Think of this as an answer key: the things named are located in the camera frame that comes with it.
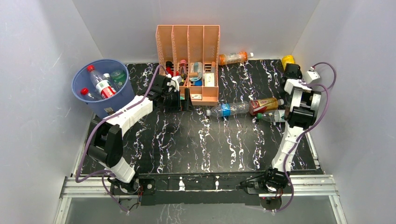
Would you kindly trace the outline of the yellow drink bottle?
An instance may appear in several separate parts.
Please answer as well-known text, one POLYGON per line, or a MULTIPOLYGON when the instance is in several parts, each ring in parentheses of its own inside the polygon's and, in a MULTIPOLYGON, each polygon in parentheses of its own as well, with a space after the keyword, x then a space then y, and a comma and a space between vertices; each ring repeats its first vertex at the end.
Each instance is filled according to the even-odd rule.
POLYGON ((283 66, 284 70, 286 70, 286 66, 287 66, 288 64, 295 64, 295 60, 294 60, 293 55, 286 55, 286 56, 284 56, 284 57, 281 59, 281 62, 282 62, 282 66, 283 66))

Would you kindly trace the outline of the clear bottle blue label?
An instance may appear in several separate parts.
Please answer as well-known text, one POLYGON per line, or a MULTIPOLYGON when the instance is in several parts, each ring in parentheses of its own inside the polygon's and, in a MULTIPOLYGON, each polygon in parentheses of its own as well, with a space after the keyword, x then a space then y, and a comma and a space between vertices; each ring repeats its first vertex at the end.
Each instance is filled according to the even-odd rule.
POLYGON ((206 110, 206 116, 228 117, 235 114, 244 114, 249 112, 249 103, 242 101, 238 103, 219 104, 211 109, 206 110))

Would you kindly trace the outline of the brown tea bottle red label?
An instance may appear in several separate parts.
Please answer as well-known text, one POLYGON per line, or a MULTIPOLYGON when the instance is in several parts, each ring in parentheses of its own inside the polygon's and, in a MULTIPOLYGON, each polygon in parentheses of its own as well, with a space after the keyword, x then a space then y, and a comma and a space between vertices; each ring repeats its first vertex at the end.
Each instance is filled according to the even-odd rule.
POLYGON ((249 102, 249 113, 256 115, 258 113, 265 113, 270 110, 277 110, 280 105, 284 105, 283 99, 264 98, 259 100, 251 100, 249 102))

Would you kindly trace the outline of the peach plastic desk organizer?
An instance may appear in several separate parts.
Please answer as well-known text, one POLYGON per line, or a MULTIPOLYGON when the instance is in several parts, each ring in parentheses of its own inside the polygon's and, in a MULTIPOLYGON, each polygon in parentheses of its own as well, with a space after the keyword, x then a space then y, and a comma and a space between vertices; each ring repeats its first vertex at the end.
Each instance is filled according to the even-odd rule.
POLYGON ((158 25, 156 28, 156 47, 159 63, 173 62, 173 71, 179 71, 179 63, 186 60, 188 77, 181 86, 190 89, 191 94, 201 94, 201 100, 192 100, 193 105, 215 106, 219 102, 219 25, 158 25), (201 80, 189 80, 190 65, 203 63, 201 80), (215 87, 205 87, 204 74, 215 74, 215 87))

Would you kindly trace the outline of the orange drink bottle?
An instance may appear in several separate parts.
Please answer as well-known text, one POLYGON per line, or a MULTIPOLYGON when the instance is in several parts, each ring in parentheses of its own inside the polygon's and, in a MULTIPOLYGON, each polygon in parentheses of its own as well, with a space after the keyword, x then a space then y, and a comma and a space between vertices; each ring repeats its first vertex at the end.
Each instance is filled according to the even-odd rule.
POLYGON ((246 62, 248 59, 254 56, 253 52, 238 52, 238 53, 230 53, 230 54, 221 54, 219 55, 219 65, 227 65, 233 63, 243 63, 246 62))

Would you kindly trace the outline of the green plastic bottle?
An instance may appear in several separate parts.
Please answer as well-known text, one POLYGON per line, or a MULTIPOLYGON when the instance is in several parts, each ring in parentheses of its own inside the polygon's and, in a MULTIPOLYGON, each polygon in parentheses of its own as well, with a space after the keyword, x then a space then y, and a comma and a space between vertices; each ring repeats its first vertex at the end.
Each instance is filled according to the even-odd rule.
POLYGON ((121 89, 127 80, 127 75, 124 70, 116 70, 110 74, 116 89, 121 89))

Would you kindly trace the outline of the clear bottle red cap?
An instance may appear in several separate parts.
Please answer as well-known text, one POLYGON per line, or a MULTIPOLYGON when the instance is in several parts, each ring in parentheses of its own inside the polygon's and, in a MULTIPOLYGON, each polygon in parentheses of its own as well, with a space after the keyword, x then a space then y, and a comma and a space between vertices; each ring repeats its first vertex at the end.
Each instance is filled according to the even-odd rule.
POLYGON ((94 65, 88 65, 86 69, 92 84, 103 99, 115 96, 116 92, 111 88, 103 74, 96 70, 94 65))

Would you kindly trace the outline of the clear unlabelled plastic bottle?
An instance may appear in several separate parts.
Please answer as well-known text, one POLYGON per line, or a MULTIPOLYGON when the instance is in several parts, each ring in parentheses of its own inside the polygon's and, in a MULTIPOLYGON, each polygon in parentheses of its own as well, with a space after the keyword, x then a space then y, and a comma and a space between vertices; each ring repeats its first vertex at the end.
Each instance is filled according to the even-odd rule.
POLYGON ((111 79, 110 74, 109 74, 109 73, 104 73, 103 76, 104 76, 104 78, 107 80, 107 82, 109 83, 109 85, 111 86, 111 88, 112 88, 115 92, 117 92, 116 85, 115 85, 114 81, 111 79))

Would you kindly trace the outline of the clear bottle red label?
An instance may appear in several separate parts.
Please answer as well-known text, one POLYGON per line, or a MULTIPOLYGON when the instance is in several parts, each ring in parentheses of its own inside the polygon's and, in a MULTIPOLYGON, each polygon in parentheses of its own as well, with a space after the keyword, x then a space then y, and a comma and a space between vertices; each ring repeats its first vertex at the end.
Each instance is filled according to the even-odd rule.
POLYGON ((87 89, 87 88, 81 89, 80 94, 81 94, 82 98, 87 101, 98 101, 99 100, 99 97, 95 93, 92 93, 91 91, 89 91, 89 89, 87 89))

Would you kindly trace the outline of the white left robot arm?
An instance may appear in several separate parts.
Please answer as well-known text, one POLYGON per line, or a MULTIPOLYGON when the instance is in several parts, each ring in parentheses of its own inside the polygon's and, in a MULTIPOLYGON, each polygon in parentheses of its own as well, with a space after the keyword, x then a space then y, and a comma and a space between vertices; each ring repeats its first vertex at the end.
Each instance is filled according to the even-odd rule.
POLYGON ((114 115, 95 122, 86 154, 108 171, 109 182, 124 193, 135 194, 140 188, 135 169, 123 156, 125 133, 156 108, 165 112, 191 111, 193 105, 188 88, 184 89, 184 97, 180 98, 183 84, 181 76, 158 75, 146 93, 136 96, 114 115))

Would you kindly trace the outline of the blue plastic bin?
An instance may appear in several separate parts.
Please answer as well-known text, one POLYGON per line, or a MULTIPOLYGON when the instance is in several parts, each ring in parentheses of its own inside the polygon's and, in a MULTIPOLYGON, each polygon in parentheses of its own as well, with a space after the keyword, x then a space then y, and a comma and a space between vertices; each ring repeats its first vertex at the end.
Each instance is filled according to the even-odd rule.
POLYGON ((83 66, 71 83, 72 92, 100 118, 114 114, 135 97, 126 66, 100 59, 83 66))

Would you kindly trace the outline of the small white card box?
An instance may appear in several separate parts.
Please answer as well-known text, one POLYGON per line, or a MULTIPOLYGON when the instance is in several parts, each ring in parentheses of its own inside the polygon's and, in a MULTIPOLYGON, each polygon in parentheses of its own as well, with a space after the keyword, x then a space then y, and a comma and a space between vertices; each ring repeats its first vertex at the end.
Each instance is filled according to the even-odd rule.
POLYGON ((202 99, 202 95, 201 94, 191 94, 191 99, 201 100, 202 99))

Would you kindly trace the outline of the light blue tape dispenser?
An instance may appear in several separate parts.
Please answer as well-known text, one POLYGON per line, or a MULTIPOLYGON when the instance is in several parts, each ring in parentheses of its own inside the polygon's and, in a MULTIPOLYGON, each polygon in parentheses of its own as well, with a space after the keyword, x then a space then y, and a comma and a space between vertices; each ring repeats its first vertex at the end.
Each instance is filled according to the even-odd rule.
POLYGON ((201 80, 203 77, 203 63, 194 62, 190 65, 189 80, 196 82, 201 80))

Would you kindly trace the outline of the pink capped dark bottle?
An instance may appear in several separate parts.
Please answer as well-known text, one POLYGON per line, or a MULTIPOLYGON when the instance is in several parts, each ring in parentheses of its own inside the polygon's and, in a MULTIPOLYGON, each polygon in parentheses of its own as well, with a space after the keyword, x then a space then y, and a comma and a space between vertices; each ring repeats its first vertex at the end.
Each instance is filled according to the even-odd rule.
POLYGON ((188 75, 188 70, 187 70, 187 62, 186 60, 181 60, 179 63, 179 75, 182 78, 182 81, 185 82, 187 75, 188 75))

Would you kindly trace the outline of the clear bottle green cap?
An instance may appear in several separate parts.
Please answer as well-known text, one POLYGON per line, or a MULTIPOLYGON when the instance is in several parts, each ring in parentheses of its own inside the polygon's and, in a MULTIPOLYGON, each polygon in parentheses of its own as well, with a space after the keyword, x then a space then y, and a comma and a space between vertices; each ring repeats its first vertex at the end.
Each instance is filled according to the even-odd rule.
POLYGON ((258 120, 264 120, 267 122, 285 122, 285 110, 270 110, 265 113, 256 114, 258 120))

